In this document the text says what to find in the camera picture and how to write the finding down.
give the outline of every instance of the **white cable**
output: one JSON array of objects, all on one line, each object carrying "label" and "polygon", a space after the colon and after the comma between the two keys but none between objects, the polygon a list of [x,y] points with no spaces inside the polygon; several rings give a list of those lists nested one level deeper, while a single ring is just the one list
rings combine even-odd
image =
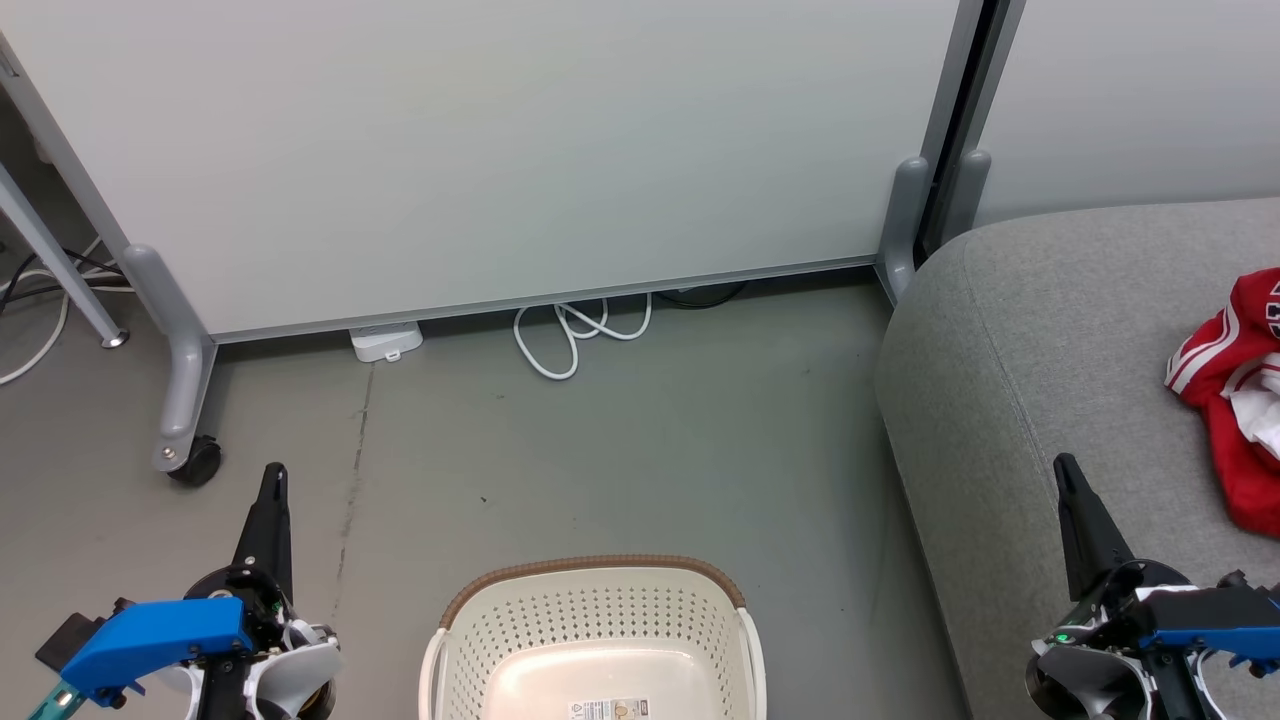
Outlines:
[{"label": "white cable", "polygon": [[[90,246],[86,247],[83,252],[81,252],[81,255],[88,258],[90,252],[93,252],[93,250],[96,250],[97,246],[99,246],[99,243],[101,243],[101,242],[102,242],[101,237],[93,238],[93,242],[91,242]],[[79,264],[81,264],[81,261],[76,260],[74,263],[72,263],[72,266],[76,268],[76,269],[79,269]],[[106,266],[113,266],[113,265],[115,265],[115,260],[111,260],[110,263],[105,263],[105,265]],[[37,268],[35,270],[24,270],[20,275],[18,275],[18,282],[24,281],[27,278],[37,277],[37,275],[42,275],[42,277],[47,277],[47,278],[54,278],[54,274],[51,272],[42,270],[42,269]],[[101,278],[114,278],[114,277],[119,277],[119,275],[116,275],[115,273],[108,273],[105,270],[97,270],[97,269],[95,269],[95,270],[91,270],[88,273],[82,274],[81,277],[84,278],[86,281],[96,281],[96,279],[101,279]],[[0,293],[3,293],[6,290],[9,290],[9,283],[8,282],[0,283]],[[132,287],[95,287],[92,290],[99,291],[99,292],[133,292]],[[58,342],[58,337],[63,334],[63,328],[67,327],[67,310],[68,310],[69,306],[70,306],[70,297],[64,292],[63,293],[63,306],[58,311],[58,324],[54,325],[54,332],[49,336],[49,340],[45,341],[45,346],[41,347],[35,355],[32,355],[31,360],[27,360],[17,370],[9,373],[8,375],[0,375],[0,386],[12,383],[13,380],[23,377],[24,374],[27,374],[28,370],[31,370],[32,368],[35,368],[37,363],[40,363],[41,360],[44,360],[45,355],[49,355],[49,351],[52,350],[54,343]]]},{"label": "white cable", "polygon": [[[553,380],[567,380],[573,377],[573,373],[577,372],[577,341],[591,340],[593,337],[600,333],[604,333],[612,337],[613,340],[635,340],[643,336],[646,329],[649,329],[649,318],[653,315],[653,296],[649,293],[645,293],[644,296],[644,322],[640,323],[640,329],[630,334],[620,333],[612,328],[604,327],[604,323],[609,322],[609,301],[600,299],[600,306],[602,306],[600,320],[596,322],[584,315],[582,313],[579,313],[577,309],[571,305],[566,305],[562,302],[552,305],[552,309],[556,311],[556,319],[559,320],[561,329],[564,331],[564,340],[568,341],[568,351],[570,356],[572,357],[568,365],[568,370],[564,370],[563,373],[553,373],[552,370],[543,368],[538,363],[538,360],[534,360],[534,354],[530,352],[529,346],[525,345],[525,338],[520,337],[520,319],[525,316],[525,310],[529,310],[529,307],[521,307],[520,310],[516,311],[516,322],[512,324],[512,331],[516,333],[516,345],[520,346],[520,351],[525,354],[525,360],[529,360],[529,364],[532,365],[534,369],[538,370],[538,373],[541,374],[544,378],[549,378]],[[591,329],[586,332],[575,331],[573,328],[570,327],[568,319],[564,316],[564,313],[572,313],[575,318],[586,323]]]}]

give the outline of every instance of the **gray floor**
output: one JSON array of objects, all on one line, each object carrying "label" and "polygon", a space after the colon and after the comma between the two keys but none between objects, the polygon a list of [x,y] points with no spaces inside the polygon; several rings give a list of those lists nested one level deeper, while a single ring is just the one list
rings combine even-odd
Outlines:
[{"label": "gray floor", "polygon": [[[881,291],[768,291],[589,341],[566,383],[529,369],[509,315],[429,324],[396,364],[356,361],[342,336],[225,348],[204,420],[227,459],[198,491],[147,465],[168,366],[137,301],[105,299],[133,332],[111,351],[73,311],[50,356],[0,388],[9,715],[52,687],[31,653],[68,614],[178,597],[225,564],[280,460],[297,605],[334,624],[348,661],[337,717],[415,716],[421,653],[468,580],[612,552],[700,557],[742,587],[774,717],[963,716],[872,395]],[[0,373],[56,307],[5,311]],[[557,333],[527,333],[550,366],[567,357]],[[150,689],[113,716],[182,716]]]}]

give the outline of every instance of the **gray sofa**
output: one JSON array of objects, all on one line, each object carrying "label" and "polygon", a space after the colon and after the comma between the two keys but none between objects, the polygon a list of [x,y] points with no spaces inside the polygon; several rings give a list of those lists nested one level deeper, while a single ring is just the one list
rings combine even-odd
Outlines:
[{"label": "gray sofa", "polygon": [[[1042,717],[1029,642],[1069,609],[1051,462],[1073,452],[1139,557],[1280,583],[1280,541],[1226,518],[1169,355],[1240,274],[1280,265],[1280,199],[1024,218],[957,237],[893,313],[877,396],[974,717]],[[1280,679],[1212,670],[1233,717]]]}]

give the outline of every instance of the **white plastic basket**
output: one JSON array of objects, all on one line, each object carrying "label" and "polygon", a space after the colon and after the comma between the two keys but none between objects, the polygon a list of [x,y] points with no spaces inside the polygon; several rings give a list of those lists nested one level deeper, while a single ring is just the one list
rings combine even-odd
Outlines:
[{"label": "white plastic basket", "polygon": [[421,720],[764,720],[742,594],[689,557],[498,570],[449,603],[422,659]]}]

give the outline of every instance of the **white cloth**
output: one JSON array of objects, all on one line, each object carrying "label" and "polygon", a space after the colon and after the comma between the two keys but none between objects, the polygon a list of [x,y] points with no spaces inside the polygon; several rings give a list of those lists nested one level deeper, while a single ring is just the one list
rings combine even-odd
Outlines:
[{"label": "white cloth", "polygon": [[1280,460],[1280,352],[1263,357],[1258,372],[1228,397],[1244,438]]}]

